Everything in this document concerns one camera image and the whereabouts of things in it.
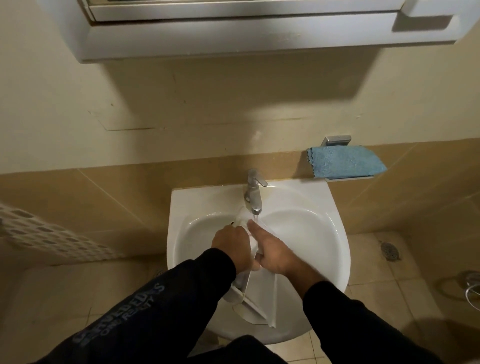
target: faucet handle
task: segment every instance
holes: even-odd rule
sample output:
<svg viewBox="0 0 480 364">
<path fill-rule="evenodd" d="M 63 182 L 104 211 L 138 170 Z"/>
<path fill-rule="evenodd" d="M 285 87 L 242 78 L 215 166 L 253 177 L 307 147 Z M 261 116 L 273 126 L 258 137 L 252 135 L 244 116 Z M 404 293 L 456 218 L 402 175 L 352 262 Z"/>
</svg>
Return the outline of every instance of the faucet handle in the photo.
<svg viewBox="0 0 480 364">
<path fill-rule="evenodd" d="M 262 187 L 268 186 L 267 181 L 264 180 L 260 172 L 255 168 L 248 171 L 248 184 L 250 186 L 256 186 L 257 184 L 260 184 Z"/>
</svg>

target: white cabinet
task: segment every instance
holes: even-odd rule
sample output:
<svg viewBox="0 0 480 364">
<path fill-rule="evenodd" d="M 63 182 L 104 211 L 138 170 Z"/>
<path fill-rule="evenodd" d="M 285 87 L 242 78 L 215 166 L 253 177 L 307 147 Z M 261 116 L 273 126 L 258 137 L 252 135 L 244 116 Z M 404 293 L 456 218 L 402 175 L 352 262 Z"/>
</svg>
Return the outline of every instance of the white cabinet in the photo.
<svg viewBox="0 0 480 364">
<path fill-rule="evenodd" d="M 79 61 L 455 42 L 480 18 L 480 0 L 38 2 Z"/>
</svg>

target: hand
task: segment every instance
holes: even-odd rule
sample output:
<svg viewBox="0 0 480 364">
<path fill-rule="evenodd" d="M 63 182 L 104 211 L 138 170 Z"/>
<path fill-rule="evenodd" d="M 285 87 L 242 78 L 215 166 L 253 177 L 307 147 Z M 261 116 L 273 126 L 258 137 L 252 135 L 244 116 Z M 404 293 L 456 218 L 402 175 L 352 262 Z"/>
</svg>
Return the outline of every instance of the hand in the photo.
<svg viewBox="0 0 480 364">
<path fill-rule="evenodd" d="M 264 254 L 257 254 L 255 259 L 265 269 L 286 276 L 292 266 L 300 260 L 283 241 L 262 229 L 253 220 L 248 222 L 248 230 L 263 250 Z"/>
<path fill-rule="evenodd" d="M 217 248 L 227 254 L 235 264 L 237 274 L 245 270 L 258 270 L 258 262 L 254 264 L 252 251 L 250 249 L 250 237 L 241 226 L 234 228 L 227 225 L 216 232 L 212 240 L 212 248 Z"/>
</svg>

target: sink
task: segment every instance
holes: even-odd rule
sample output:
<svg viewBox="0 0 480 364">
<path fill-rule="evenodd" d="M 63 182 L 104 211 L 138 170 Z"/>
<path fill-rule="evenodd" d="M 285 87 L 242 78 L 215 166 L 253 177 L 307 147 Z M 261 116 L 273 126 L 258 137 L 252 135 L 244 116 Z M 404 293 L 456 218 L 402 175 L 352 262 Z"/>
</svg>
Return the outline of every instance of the sink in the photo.
<svg viewBox="0 0 480 364">
<path fill-rule="evenodd" d="M 167 263 L 171 269 L 209 249 L 215 233 L 232 223 L 242 206 L 245 185 L 214 186 L 172 192 Z M 347 235 L 325 180 L 269 182 L 260 188 L 259 219 L 296 255 L 327 277 L 342 292 L 350 276 Z M 207 328 L 233 340 L 253 335 L 264 344 L 287 341 L 311 330 L 302 301 L 288 279 L 278 276 L 276 328 L 253 325 L 221 299 Z"/>
</svg>

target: person's left hand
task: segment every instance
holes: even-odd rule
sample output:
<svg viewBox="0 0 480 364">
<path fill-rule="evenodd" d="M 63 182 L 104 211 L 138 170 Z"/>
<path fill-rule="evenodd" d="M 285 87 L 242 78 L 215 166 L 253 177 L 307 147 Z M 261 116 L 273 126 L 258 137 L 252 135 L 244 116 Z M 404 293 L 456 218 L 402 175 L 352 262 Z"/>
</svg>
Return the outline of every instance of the person's left hand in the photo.
<svg viewBox="0 0 480 364">
<path fill-rule="evenodd" d="M 212 248 L 221 250 L 231 258 L 237 274 L 249 269 L 260 269 L 260 264 L 252 257 L 248 233 L 241 226 L 234 228 L 227 225 L 217 231 L 212 240 Z"/>
</svg>

